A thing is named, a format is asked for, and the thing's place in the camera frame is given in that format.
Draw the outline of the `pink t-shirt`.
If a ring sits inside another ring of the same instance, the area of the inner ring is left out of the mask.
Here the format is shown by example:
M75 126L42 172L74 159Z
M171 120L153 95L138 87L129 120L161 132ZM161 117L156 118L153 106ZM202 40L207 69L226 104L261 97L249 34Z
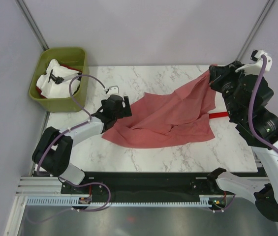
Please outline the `pink t-shirt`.
M131 105L132 116L118 120L102 138L125 148L165 148L213 139L209 111L216 93L209 71L171 94L145 93Z

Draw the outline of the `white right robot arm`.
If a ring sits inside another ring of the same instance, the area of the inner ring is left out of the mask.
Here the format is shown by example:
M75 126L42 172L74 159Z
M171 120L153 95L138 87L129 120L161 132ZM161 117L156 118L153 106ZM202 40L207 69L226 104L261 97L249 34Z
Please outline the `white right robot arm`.
M245 73L242 63L209 66L209 86L222 94L231 123L262 163L269 182L257 183L217 168L208 175L211 193L231 192L255 204L267 219L278 222L278 117L266 109L274 95L259 69Z

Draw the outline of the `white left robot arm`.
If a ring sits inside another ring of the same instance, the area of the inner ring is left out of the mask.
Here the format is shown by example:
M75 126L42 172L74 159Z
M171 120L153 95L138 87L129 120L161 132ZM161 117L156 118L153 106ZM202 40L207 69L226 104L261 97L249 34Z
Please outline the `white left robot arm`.
M78 193L85 193L89 189L89 181L81 169L70 163L72 148L106 132L118 119L130 116L128 96L112 94L101 101L101 107L91 115L90 120L64 131L46 128L32 154L32 160L37 164L36 172L43 168L49 174L72 183L72 188Z

